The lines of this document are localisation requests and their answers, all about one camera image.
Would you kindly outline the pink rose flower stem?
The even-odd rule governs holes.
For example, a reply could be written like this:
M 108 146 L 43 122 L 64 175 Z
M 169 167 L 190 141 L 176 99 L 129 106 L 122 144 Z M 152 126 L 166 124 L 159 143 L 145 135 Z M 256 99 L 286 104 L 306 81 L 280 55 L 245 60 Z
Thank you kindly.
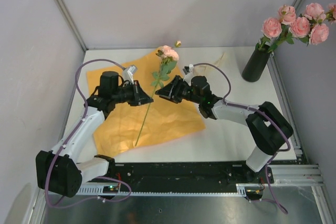
M 335 3 L 330 3 L 327 10 L 319 3 L 311 3 L 302 14 L 296 13 L 296 20 L 289 26 L 289 31 L 294 42 L 298 40 L 307 46 L 318 45 L 329 36 L 327 23 L 335 23 Z

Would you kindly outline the orange flower bouquet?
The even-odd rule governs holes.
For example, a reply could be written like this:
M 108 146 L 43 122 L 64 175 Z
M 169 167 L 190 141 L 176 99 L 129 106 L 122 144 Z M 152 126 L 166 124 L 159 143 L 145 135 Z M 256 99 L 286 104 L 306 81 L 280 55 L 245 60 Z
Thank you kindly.
M 125 67 L 135 65 L 138 68 L 134 77 L 148 95 L 151 95 L 154 89 L 154 86 L 151 86 L 154 81 L 152 73 L 158 71 L 161 62 L 155 51 L 157 49 L 142 58 L 122 64 Z M 119 67 L 87 71 L 89 93 L 98 86 L 100 76 L 105 71 L 121 73 Z M 206 128 L 193 103 L 182 101 L 175 104 L 157 95 L 153 99 L 154 102 L 149 104 L 149 112 L 137 144 L 148 104 L 135 107 L 127 103 L 117 104 L 93 134 L 98 154 L 115 157 L 135 147 L 166 143 Z

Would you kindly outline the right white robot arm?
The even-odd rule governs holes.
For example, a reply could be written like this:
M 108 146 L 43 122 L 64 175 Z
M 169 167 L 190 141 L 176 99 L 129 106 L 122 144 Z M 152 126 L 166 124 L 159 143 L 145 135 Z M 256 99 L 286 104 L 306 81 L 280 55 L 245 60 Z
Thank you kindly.
M 174 103 L 183 100 L 196 103 L 206 119 L 226 120 L 248 127 L 256 146 L 241 166 L 240 176 L 249 183 L 261 177 L 261 170 L 284 144 L 289 144 L 293 135 L 293 128 L 272 103 L 246 105 L 229 102 L 212 93 L 205 76 L 195 76 L 190 83 L 175 76 L 155 94 Z

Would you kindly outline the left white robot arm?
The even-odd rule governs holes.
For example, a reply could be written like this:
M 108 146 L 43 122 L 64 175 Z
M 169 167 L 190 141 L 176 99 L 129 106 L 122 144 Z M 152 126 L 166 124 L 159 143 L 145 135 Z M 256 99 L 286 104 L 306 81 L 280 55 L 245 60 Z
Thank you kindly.
M 70 198 L 83 183 L 98 177 L 105 182 L 115 178 L 113 158 L 95 155 L 86 162 L 79 162 L 78 158 L 86 142 L 117 104 L 141 106 L 153 102 L 134 80 L 135 71 L 135 66 L 130 66 L 121 74 L 115 71 L 101 74 L 99 85 L 89 98 L 84 99 L 83 111 L 74 127 L 50 151 L 37 154 L 37 185 L 40 189 Z

